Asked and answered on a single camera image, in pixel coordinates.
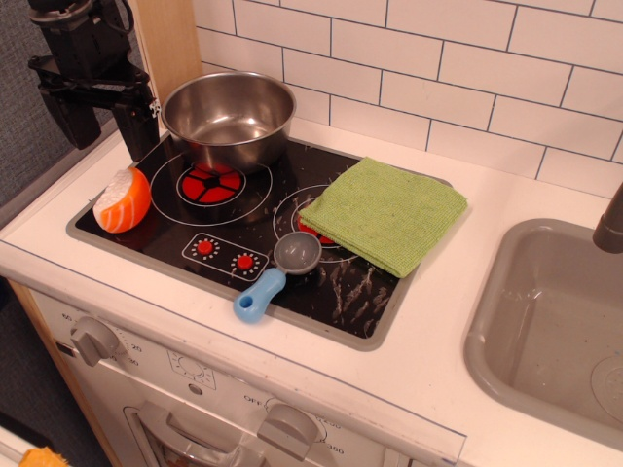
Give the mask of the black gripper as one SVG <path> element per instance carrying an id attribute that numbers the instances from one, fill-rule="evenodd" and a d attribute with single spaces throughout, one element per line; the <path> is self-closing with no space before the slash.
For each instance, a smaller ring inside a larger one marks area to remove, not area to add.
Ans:
<path id="1" fill-rule="evenodd" d="M 40 28 L 49 53 L 31 57 L 28 67 L 38 74 L 45 106 L 66 139 L 86 149 L 101 134 L 92 107 L 113 109 L 132 160 L 140 162 L 160 136 L 149 76 L 128 58 L 133 15 L 31 14 L 29 19 Z M 64 91 L 80 103 L 55 94 Z"/>

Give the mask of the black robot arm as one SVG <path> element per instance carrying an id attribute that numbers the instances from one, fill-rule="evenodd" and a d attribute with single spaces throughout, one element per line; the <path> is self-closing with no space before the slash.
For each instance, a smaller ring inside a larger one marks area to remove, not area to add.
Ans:
<path id="1" fill-rule="evenodd" d="M 129 154 L 141 161 L 160 142 L 149 75 L 129 59 L 134 17 L 127 1 L 31 1 L 29 18 L 50 53 L 28 61 L 43 101 L 78 149 L 101 134 L 94 110 L 112 113 Z"/>

